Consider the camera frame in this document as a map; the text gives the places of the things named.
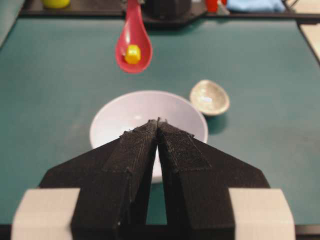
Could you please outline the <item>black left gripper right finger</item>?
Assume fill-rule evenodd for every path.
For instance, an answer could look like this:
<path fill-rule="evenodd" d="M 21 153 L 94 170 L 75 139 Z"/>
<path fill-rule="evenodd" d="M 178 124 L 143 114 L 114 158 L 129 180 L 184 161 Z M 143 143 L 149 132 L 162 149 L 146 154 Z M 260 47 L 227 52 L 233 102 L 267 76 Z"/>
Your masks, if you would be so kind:
<path fill-rule="evenodd" d="M 157 127 L 167 223 L 188 240 L 294 240 L 283 191 L 263 172 L 167 122 Z"/>

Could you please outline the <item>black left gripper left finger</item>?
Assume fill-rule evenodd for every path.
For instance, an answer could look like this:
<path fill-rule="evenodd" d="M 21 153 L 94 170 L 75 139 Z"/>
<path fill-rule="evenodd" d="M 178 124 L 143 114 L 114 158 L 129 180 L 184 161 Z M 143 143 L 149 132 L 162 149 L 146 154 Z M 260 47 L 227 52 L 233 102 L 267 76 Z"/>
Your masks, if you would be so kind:
<path fill-rule="evenodd" d="M 144 224 L 157 149 L 156 120 L 50 168 L 15 212 L 13 240 L 115 240 Z"/>

